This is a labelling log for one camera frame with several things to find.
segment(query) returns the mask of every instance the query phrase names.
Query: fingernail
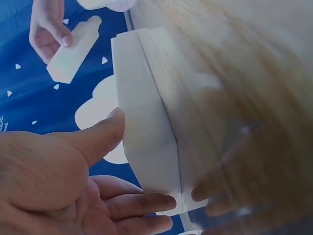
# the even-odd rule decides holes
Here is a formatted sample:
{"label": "fingernail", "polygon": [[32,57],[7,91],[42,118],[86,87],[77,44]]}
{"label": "fingernail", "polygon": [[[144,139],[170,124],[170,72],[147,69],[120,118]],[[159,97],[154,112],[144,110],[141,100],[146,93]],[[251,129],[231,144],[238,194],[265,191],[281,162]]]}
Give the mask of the fingernail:
{"label": "fingernail", "polygon": [[120,108],[116,108],[108,115],[107,118],[123,116],[123,115],[124,115],[123,110],[121,110]]}
{"label": "fingernail", "polygon": [[65,36],[64,38],[62,38],[62,43],[66,47],[70,46],[71,42],[72,42],[72,39],[70,36]]}

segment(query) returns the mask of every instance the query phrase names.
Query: wooden surface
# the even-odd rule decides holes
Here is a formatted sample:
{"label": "wooden surface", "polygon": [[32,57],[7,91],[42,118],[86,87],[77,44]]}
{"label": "wooden surface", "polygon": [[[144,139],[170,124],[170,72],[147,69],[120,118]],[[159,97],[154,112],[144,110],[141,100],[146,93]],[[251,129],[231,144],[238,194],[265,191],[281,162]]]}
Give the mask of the wooden surface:
{"label": "wooden surface", "polygon": [[312,158],[299,156],[313,151],[303,135],[313,131],[312,11],[310,0],[138,0],[131,9],[185,192],[218,166],[234,120],[269,126],[267,137],[282,132],[309,178]]}

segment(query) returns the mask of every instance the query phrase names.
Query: hand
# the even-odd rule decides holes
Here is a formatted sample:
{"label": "hand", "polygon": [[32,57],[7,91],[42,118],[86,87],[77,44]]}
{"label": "hand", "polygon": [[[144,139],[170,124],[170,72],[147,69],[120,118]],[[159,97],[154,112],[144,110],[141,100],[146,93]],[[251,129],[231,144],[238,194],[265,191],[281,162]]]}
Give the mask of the hand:
{"label": "hand", "polygon": [[59,49],[73,43],[71,31],[63,25],[64,0],[34,0],[29,42],[40,58],[48,64]]}
{"label": "hand", "polygon": [[112,176],[89,177],[89,167],[121,141],[120,109],[74,133],[0,134],[0,234],[151,235],[172,227],[171,196],[144,193]]}
{"label": "hand", "polygon": [[[260,234],[312,213],[311,152],[301,152],[294,143],[272,126],[249,134],[229,149],[220,167],[195,187],[193,199],[220,195],[208,204],[209,216],[264,207],[203,235]],[[310,143],[304,138],[301,144]]]}

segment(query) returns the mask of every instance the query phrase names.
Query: white triangle pattern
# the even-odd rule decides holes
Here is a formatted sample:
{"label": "white triangle pattern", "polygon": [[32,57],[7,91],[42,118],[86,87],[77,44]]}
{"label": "white triangle pattern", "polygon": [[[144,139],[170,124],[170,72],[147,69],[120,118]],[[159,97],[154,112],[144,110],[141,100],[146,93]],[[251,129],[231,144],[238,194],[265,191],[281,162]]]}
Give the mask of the white triangle pattern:
{"label": "white triangle pattern", "polygon": [[102,57],[101,64],[104,65],[106,62],[108,62],[108,59],[106,57]]}
{"label": "white triangle pattern", "polygon": [[66,24],[66,25],[68,24],[68,22],[69,22],[69,19],[64,19],[63,20],[63,23]]}

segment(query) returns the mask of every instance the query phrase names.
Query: foam piece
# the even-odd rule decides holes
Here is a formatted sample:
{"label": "foam piece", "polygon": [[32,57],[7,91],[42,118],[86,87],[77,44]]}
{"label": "foam piece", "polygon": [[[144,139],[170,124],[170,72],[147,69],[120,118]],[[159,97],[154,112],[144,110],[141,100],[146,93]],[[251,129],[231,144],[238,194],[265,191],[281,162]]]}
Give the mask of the foam piece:
{"label": "foam piece", "polygon": [[137,33],[113,38],[112,54],[119,107],[126,116],[125,156],[146,192],[165,193],[176,199],[174,210],[158,214],[180,214],[183,206],[177,144]]}
{"label": "foam piece", "polygon": [[47,66],[55,82],[71,83],[92,46],[99,38],[99,16],[91,17],[87,22],[80,22],[72,31],[74,45],[60,46]]}
{"label": "foam piece", "polygon": [[86,10],[108,7],[112,11],[125,12],[131,9],[137,0],[77,0]]}

